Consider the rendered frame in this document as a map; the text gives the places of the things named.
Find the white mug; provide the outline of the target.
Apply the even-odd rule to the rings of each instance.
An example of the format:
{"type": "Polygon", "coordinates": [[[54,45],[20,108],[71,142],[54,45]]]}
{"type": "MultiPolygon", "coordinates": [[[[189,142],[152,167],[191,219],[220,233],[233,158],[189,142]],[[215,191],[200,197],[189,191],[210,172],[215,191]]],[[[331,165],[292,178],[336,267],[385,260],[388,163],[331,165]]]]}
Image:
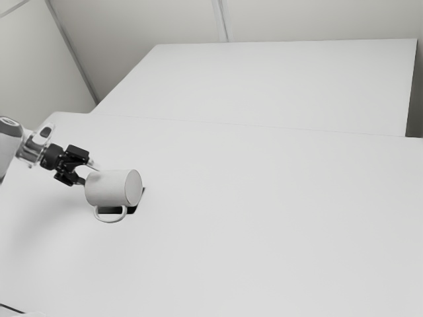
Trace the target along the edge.
{"type": "Polygon", "coordinates": [[[137,170],[103,170],[91,172],[84,185],[87,202],[94,207],[94,216],[103,223],[117,223],[128,214],[129,207],[139,204],[143,182],[137,170]],[[101,207],[120,207],[118,218],[105,220],[100,217],[101,207]]]}

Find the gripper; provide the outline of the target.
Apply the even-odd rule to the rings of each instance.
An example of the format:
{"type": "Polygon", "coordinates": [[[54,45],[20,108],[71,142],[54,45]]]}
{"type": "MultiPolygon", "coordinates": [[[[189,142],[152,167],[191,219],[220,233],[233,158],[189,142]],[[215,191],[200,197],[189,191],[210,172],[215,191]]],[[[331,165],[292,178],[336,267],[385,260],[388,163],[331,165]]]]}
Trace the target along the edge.
{"type": "Polygon", "coordinates": [[[78,166],[88,166],[99,171],[99,165],[90,157],[90,153],[75,145],[68,145],[66,149],[51,143],[42,155],[40,166],[46,170],[56,170],[54,178],[67,185],[85,185],[85,179],[75,171],[78,166]]]}

